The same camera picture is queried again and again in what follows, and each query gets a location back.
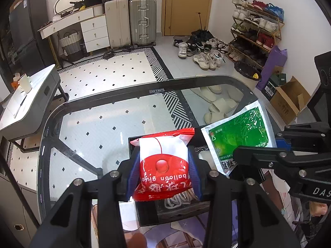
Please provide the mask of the person's right hand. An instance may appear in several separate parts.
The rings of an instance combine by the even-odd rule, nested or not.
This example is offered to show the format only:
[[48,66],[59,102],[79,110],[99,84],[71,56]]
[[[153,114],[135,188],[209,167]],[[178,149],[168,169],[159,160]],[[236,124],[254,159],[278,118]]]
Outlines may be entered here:
[[328,211],[327,204],[318,202],[309,202],[310,214],[312,217],[324,216]]

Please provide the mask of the person's left hand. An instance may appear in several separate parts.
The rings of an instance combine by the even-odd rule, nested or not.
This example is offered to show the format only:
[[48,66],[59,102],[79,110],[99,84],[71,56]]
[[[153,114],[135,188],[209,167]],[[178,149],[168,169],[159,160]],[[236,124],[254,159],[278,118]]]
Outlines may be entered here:
[[126,242],[127,248],[147,248],[147,241],[143,234],[135,233],[132,238]]

